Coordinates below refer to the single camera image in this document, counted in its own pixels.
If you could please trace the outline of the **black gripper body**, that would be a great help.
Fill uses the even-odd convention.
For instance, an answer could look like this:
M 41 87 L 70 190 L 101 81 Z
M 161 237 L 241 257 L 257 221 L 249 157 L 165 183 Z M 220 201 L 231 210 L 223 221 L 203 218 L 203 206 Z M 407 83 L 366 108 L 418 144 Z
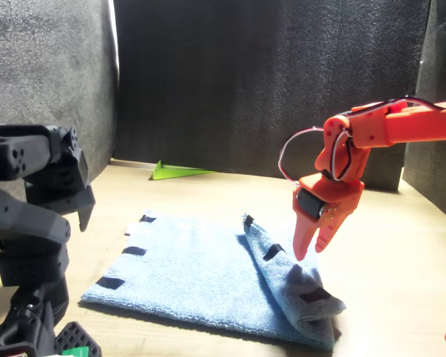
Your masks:
M 41 187 L 25 183 L 27 203 L 66 215 L 73 212 L 92 210 L 95 205 L 94 194 L 90 186 L 77 192 Z

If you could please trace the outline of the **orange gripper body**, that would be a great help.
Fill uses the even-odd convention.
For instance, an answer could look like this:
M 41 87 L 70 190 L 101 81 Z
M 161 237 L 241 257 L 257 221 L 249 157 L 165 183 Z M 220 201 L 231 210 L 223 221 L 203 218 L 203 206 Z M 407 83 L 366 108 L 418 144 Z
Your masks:
M 319 221 L 325 208 L 340 206 L 352 212 L 358 206 L 365 184 L 360 180 L 332 181 L 317 173 L 302 177 L 294 191 L 293 209 Z

